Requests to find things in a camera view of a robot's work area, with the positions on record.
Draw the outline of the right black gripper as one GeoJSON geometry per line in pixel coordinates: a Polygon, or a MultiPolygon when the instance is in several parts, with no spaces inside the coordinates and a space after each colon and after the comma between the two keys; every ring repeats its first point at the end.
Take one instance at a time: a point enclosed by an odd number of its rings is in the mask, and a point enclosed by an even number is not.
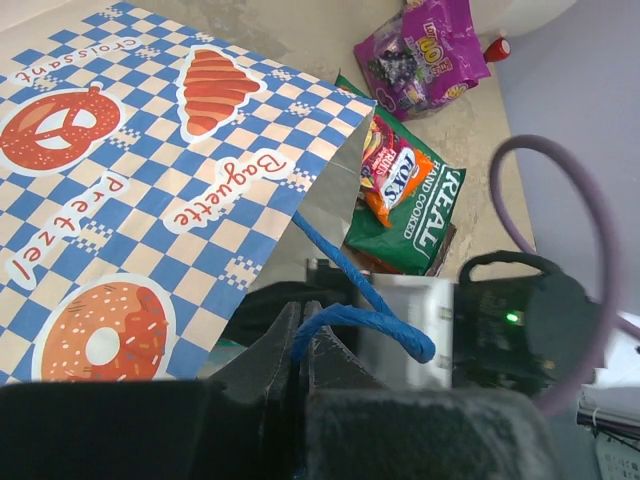
{"type": "Polygon", "coordinates": [[[323,309],[333,304],[355,306],[358,299],[356,286],[329,260],[308,260],[303,281],[279,281],[247,294],[225,327],[222,338],[250,347],[269,330],[289,303],[300,309],[297,320],[300,325],[307,303],[318,302],[323,309]]]}

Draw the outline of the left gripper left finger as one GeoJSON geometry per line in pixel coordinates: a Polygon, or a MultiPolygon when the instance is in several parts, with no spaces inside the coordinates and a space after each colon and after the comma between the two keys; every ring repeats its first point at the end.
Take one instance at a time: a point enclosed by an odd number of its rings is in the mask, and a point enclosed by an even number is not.
{"type": "Polygon", "coordinates": [[[200,380],[13,384],[1,391],[5,479],[290,479],[300,307],[200,380]]]}

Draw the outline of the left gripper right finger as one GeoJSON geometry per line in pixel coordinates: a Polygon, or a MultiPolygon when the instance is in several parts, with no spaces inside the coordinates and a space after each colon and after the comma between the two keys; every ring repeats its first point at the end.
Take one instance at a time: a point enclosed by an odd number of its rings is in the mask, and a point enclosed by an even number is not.
{"type": "Polygon", "coordinates": [[[308,350],[305,479],[560,479],[553,439],[532,402],[492,389],[392,391],[333,332],[308,350]]]}

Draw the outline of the dark green snack bag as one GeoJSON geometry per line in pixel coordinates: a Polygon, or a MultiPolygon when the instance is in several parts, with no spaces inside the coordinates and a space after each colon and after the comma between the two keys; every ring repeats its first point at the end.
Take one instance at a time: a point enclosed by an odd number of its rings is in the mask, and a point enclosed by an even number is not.
{"type": "Polygon", "coordinates": [[[452,168],[383,107],[380,115],[409,143],[432,156],[434,169],[416,190],[391,211],[390,228],[384,227],[359,192],[346,247],[366,253],[400,270],[424,275],[437,254],[463,186],[466,170],[452,168]]]}

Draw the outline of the blue checkered paper bag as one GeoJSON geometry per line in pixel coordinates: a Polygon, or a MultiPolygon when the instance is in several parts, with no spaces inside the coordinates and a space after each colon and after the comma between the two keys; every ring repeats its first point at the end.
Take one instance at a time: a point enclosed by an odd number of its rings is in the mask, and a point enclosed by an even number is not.
{"type": "Polygon", "coordinates": [[[131,4],[1,33],[1,382],[192,379],[372,100],[131,4]]]}

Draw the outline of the colourful candy bag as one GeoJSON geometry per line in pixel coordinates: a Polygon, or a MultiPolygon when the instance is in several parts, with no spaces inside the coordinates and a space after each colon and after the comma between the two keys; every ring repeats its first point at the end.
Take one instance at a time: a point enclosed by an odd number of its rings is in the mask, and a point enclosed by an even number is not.
{"type": "Polygon", "coordinates": [[[432,156],[397,133],[380,115],[370,123],[362,153],[360,190],[377,220],[392,226],[391,211],[434,169],[432,156]]]}

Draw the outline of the purple snack bag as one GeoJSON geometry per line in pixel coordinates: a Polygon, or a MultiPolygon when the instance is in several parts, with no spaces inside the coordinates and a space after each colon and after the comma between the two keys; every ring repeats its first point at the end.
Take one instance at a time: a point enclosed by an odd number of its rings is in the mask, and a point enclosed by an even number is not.
{"type": "Polygon", "coordinates": [[[400,121],[441,110],[491,75],[467,0],[409,1],[354,55],[373,98],[400,121]]]}

